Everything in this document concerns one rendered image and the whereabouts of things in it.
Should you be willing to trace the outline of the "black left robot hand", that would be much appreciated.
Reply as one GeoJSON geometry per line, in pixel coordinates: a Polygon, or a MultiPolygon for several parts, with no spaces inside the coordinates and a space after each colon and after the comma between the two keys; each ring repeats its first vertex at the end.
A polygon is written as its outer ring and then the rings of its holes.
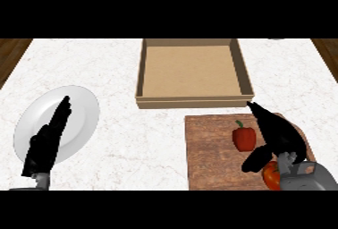
{"type": "Polygon", "coordinates": [[[56,162],[61,137],[71,115],[69,106],[69,96],[65,96],[56,107],[49,124],[41,127],[37,134],[31,137],[21,173],[25,177],[31,177],[38,173],[50,173],[56,162]]]}

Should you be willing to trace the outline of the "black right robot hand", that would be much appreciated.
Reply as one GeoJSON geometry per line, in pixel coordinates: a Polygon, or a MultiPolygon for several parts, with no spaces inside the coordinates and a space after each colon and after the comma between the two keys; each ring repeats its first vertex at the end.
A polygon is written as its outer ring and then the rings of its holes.
{"type": "Polygon", "coordinates": [[[283,152],[294,152],[294,164],[301,163],[307,158],[307,144],[295,127],[257,102],[248,102],[247,105],[257,119],[257,126],[266,144],[257,147],[250,154],[242,164],[242,171],[257,173],[272,160],[272,156],[278,156],[283,152]]]}

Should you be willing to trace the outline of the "red bell pepper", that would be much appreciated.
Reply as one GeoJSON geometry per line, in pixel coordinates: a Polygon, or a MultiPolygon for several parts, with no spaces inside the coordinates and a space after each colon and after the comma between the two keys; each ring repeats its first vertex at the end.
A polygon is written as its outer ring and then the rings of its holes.
{"type": "Polygon", "coordinates": [[[257,145],[257,132],[251,127],[236,120],[239,128],[232,131],[232,143],[241,152],[252,151],[257,145]]]}

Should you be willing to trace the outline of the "brown wooden cutting board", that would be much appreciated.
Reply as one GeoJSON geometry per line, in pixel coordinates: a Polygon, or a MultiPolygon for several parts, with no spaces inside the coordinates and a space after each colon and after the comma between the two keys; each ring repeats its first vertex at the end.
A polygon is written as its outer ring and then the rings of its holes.
{"type": "Polygon", "coordinates": [[[251,152],[239,152],[232,131],[245,127],[257,133],[257,146],[266,141],[251,114],[189,115],[185,117],[188,179],[190,191],[267,191],[261,173],[244,173],[242,163],[251,152]]]}

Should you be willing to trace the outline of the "brown cardboard box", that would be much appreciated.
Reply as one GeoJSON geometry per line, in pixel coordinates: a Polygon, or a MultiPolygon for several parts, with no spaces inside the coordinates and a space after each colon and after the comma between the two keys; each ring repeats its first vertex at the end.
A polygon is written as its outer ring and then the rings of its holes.
{"type": "Polygon", "coordinates": [[[245,107],[255,96],[235,38],[146,38],[136,104],[142,109],[245,107]]]}

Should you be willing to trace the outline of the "white round plate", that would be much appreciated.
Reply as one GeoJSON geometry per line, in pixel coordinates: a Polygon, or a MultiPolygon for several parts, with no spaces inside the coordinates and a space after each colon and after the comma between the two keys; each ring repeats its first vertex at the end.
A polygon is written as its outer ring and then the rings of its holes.
{"type": "Polygon", "coordinates": [[[25,161],[31,137],[41,127],[56,127],[59,137],[56,163],[65,161],[83,148],[95,134],[100,109],[93,92],[75,85],[46,92],[28,106],[13,134],[13,147],[25,161]]]}

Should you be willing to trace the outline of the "red orange tomato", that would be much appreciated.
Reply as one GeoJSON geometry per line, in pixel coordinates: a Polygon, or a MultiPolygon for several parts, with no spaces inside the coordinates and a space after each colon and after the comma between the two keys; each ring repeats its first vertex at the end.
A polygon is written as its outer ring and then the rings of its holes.
{"type": "Polygon", "coordinates": [[[281,189],[281,172],[276,161],[266,164],[261,174],[269,189],[278,191],[281,189]]]}

